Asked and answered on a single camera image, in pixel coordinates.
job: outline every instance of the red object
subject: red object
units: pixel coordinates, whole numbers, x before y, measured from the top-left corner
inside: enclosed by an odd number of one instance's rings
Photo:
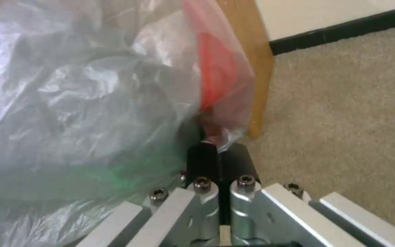
[[[238,64],[232,49],[222,43],[210,30],[205,20],[220,20],[212,8],[207,8],[205,16],[193,7],[190,0],[183,0],[185,14],[197,35],[201,67],[201,110],[215,104],[224,97],[235,84],[238,77]]]

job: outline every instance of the metal bar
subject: metal bar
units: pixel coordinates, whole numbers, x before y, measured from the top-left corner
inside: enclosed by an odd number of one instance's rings
[[[311,203],[318,212],[367,246],[395,247],[395,227],[351,202],[332,193]]]
[[[77,247],[125,246],[149,217],[149,210],[132,203],[122,203]]]
[[[193,207],[190,207],[190,205],[197,204],[198,198],[195,197],[194,192],[179,188],[175,189],[127,246],[179,246],[177,243],[168,243],[168,235],[178,221],[184,220],[182,216],[193,210]]]
[[[247,242],[297,242],[301,246],[359,247],[359,241],[279,184],[246,193],[232,184],[233,234]]]

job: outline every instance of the carpet floor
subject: carpet floor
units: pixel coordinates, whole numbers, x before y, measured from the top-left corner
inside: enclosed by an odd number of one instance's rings
[[[265,186],[336,191],[395,225],[395,28],[275,57],[264,135],[244,139]]]

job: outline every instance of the silver metal part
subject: silver metal part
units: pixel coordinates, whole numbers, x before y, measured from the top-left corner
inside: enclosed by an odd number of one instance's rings
[[[181,186],[185,187],[185,183],[187,181],[187,171],[185,170],[180,171],[179,176],[180,176]]]
[[[310,205],[367,246],[395,247],[393,225],[335,192]]]
[[[233,244],[287,244],[359,247],[359,241],[279,184],[246,192],[232,183]]]
[[[160,206],[169,197],[169,191],[166,188],[155,188],[150,192],[149,198],[153,206]]]
[[[177,188],[130,241],[129,247],[200,247],[219,244],[218,187],[197,194]]]
[[[299,199],[303,199],[304,189],[296,183],[286,183],[284,187]]]
[[[194,192],[199,194],[208,193],[211,189],[211,180],[205,177],[198,177],[193,182]]]
[[[149,210],[128,202],[122,203],[77,247],[125,246],[149,217]]]
[[[237,187],[245,192],[252,192],[255,188],[255,178],[251,175],[243,175],[237,179]]]

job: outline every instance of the hex socket screw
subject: hex socket screw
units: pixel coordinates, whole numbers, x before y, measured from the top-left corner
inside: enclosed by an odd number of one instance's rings
[[[205,194],[211,190],[211,180],[206,177],[197,177],[193,182],[194,192]]]
[[[185,184],[185,182],[187,181],[187,171],[186,170],[180,171],[179,176],[180,176],[181,183]]]
[[[255,178],[251,175],[243,175],[237,179],[237,186],[245,192],[253,192],[255,190]]]
[[[284,187],[288,191],[292,192],[292,194],[294,194],[296,197],[298,197],[300,199],[303,198],[304,189],[301,188],[301,186],[299,186],[298,184],[296,184],[296,183],[287,183],[287,184],[284,184]]]
[[[155,188],[150,192],[149,198],[153,206],[160,206],[169,197],[169,191],[166,188]]]

